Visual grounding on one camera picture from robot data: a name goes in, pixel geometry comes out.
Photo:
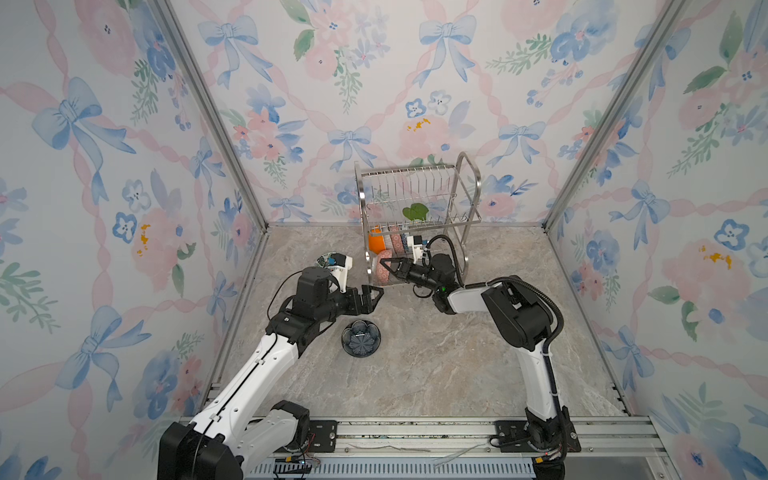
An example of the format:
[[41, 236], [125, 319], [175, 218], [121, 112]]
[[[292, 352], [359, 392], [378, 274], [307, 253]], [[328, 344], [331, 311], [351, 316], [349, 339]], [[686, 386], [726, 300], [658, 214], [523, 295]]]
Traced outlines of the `green leaf pattern bowl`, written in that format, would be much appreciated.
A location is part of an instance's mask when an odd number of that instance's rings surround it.
[[333, 253], [326, 253], [317, 258], [317, 264], [322, 268], [328, 268], [336, 264]]

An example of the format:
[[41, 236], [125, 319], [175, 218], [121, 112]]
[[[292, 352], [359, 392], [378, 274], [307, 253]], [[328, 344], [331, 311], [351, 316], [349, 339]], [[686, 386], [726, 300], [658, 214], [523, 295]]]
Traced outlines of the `black white floral bowl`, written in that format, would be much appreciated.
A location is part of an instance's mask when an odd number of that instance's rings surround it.
[[399, 283], [399, 280], [387, 269], [387, 266], [390, 266], [391, 263], [381, 263], [382, 260], [391, 259], [394, 256], [393, 250], [385, 249], [379, 252], [372, 260], [372, 280], [376, 286], [384, 287]]
[[390, 234], [390, 239], [393, 246], [393, 251], [396, 255], [403, 255], [405, 250], [403, 247], [402, 237], [398, 231], [394, 231]]

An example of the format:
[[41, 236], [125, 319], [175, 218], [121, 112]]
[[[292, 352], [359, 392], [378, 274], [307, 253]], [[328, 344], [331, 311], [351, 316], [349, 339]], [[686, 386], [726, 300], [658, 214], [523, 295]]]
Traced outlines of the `dark blue flower bowl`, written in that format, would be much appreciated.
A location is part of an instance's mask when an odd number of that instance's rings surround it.
[[356, 319], [342, 332], [343, 350], [355, 358], [373, 355], [381, 345], [381, 331], [376, 324], [364, 319]]

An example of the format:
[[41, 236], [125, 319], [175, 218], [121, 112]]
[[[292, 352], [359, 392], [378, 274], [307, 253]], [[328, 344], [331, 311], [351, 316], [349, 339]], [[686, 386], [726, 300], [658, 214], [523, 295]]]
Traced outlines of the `white bowl orange outside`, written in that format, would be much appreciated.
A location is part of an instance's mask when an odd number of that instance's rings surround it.
[[380, 228], [373, 228], [367, 235], [368, 250], [374, 255], [378, 255], [381, 252], [388, 249], [386, 245], [386, 237], [382, 235]]

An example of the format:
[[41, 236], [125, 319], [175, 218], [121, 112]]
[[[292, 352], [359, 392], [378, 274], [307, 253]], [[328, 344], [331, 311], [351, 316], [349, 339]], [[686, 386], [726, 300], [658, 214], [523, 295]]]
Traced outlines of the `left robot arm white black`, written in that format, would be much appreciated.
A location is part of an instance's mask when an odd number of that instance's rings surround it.
[[330, 269], [308, 267], [296, 290], [270, 317], [253, 354], [218, 396], [187, 423], [172, 423], [159, 441], [160, 479], [242, 479], [273, 453], [300, 456], [310, 445], [310, 412], [276, 403], [254, 415], [308, 346], [342, 316], [375, 311], [382, 288], [347, 286]]

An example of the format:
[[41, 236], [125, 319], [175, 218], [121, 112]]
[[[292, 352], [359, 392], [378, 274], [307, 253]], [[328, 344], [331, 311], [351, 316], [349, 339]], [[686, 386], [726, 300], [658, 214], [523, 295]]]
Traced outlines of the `black white floral bowl front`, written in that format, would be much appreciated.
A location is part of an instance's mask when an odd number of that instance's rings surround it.
[[393, 250], [385, 249], [379, 252], [372, 260], [372, 280], [376, 286], [384, 287], [399, 283], [399, 280], [387, 269], [387, 266], [390, 266], [391, 263], [381, 263], [382, 260], [391, 259], [394, 256]]

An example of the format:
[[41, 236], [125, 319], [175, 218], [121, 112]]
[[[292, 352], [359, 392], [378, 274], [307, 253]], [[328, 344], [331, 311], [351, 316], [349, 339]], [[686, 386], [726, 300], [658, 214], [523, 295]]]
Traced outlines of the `stainless steel dish rack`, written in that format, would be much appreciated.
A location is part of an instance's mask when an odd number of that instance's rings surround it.
[[366, 273], [382, 286], [386, 278], [378, 259], [384, 252], [427, 257], [426, 244], [436, 235], [451, 238], [461, 275], [466, 275], [470, 229], [481, 222], [482, 176], [469, 155], [460, 152], [452, 162], [429, 156], [399, 167], [355, 166], [355, 193], [360, 207]]

